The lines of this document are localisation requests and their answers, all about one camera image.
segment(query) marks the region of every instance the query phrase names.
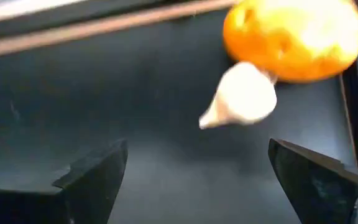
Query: garlic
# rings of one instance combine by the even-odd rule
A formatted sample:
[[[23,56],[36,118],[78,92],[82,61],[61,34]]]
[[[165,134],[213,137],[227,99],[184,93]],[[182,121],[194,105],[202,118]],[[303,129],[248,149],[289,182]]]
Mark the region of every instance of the garlic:
[[[249,62],[239,62],[227,70],[215,96],[200,118],[200,128],[228,123],[254,124],[275,108],[276,78]]]

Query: orange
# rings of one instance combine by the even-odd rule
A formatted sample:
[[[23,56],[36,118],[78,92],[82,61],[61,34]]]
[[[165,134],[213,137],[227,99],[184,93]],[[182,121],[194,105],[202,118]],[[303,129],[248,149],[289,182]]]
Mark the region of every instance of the orange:
[[[357,58],[358,8],[350,0],[245,0],[228,12],[223,39],[234,59],[280,80],[322,80]]]

